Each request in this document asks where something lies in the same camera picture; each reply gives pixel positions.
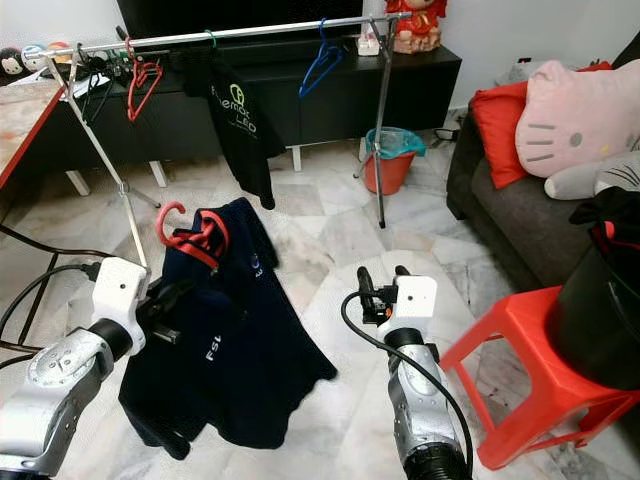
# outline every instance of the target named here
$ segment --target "red plastic stool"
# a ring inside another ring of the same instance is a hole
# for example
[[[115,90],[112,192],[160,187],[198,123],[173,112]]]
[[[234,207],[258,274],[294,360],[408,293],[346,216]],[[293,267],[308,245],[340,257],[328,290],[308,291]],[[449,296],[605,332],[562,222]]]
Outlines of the red plastic stool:
[[[478,456],[487,468],[496,470],[525,452],[569,441],[583,447],[640,402],[640,391],[614,390],[587,380],[553,351],[544,324],[559,292],[560,287],[547,288],[501,300],[440,361],[444,370],[453,368],[458,374],[487,432],[478,448]],[[462,360],[486,340],[503,337],[529,373],[531,394],[500,424],[494,425]],[[589,411],[579,423],[579,432],[538,441],[585,409]]]

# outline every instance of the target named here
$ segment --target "white wall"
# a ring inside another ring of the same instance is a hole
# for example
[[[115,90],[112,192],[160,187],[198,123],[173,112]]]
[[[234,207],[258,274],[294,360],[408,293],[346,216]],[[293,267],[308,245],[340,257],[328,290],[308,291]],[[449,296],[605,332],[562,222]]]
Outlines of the white wall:
[[[117,0],[0,0],[0,48],[117,40]]]
[[[613,61],[640,30],[638,0],[450,0],[443,43],[462,57],[452,106],[520,57]]]
[[[382,1],[363,0],[363,10]],[[0,46],[115,40],[118,24],[116,0],[0,0]],[[461,106],[519,57],[612,61],[640,30],[640,1],[449,0],[442,27],[463,59],[451,101]]]

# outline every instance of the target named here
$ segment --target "gray sofa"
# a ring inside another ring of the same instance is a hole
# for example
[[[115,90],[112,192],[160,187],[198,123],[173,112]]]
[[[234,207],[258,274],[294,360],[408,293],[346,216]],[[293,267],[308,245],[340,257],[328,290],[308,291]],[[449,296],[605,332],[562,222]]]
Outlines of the gray sofa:
[[[613,67],[637,58],[640,34]],[[580,202],[552,200],[543,184],[528,177],[496,190],[470,109],[452,159],[447,205],[484,238],[522,291],[563,284],[590,245],[585,227],[568,221]]]

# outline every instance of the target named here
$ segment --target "pink pillow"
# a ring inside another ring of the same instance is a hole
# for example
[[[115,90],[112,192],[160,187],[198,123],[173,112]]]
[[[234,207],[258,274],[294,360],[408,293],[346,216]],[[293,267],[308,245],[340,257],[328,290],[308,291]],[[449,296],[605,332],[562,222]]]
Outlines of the pink pillow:
[[[531,175],[628,152],[640,140],[640,60],[618,70],[577,73],[556,60],[529,79],[516,150]]]

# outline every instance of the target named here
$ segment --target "teal bin liner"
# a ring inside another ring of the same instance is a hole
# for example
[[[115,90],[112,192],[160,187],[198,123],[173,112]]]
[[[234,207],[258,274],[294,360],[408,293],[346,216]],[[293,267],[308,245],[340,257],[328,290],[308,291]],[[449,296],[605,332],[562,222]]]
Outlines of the teal bin liner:
[[[376,129],[367,132],[365,137],[367,153],[373,151],[373,140],[376,136]],[[390,160],[405,153],[415,152],[418,156],[427,153],[427,146],[422,139],[413,132],[403,128],[382,127],[380,132],[380,158]]]

